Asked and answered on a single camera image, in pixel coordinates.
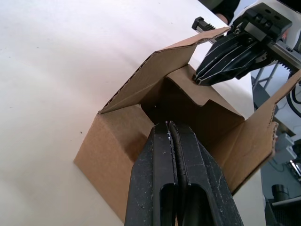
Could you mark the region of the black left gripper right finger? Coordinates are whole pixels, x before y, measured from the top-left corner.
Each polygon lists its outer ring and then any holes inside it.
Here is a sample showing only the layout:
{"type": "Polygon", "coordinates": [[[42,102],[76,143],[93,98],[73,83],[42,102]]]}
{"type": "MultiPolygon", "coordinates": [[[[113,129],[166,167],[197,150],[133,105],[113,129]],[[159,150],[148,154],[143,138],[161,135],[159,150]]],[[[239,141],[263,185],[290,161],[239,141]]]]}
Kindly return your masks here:
{"type": "Polygon", "coordinates": [[[241,226],[243,221],[223,172],[182,123],[169,123],[179,183],[177,223],[180,226],[241,226]]]}

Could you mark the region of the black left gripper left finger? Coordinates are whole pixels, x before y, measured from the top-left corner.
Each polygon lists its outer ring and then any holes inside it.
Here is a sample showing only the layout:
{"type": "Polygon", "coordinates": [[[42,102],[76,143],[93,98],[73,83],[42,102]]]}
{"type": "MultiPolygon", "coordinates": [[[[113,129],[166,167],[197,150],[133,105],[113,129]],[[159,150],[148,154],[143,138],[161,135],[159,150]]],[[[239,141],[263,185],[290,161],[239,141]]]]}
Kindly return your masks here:
{"type": "Polygon", "coordinates": [[[174,144],[165,122],[155,125],[130,177],[126,226],[173,226],[178,195],[174,144]]]}

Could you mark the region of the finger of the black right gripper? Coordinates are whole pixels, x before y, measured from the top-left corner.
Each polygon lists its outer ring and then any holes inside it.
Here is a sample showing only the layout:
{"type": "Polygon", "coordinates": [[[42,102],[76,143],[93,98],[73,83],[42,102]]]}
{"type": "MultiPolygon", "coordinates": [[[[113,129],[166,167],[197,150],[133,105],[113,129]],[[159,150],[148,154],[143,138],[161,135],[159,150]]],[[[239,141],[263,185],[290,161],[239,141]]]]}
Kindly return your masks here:
{"type": "Polygon", "coordinates": [[[195,82],[223,82],[235,78],[256,60],[256,41],[247,33],[231,33],[217,40],[197,68],[195,82]]]}
{"type": "Polygon", "coordinates": [[[235,77],[240,79],[264,52],[258,42],[237,43],[231,47],[214,44],[198,67],[198,85],[214,85],[235,77]]]}

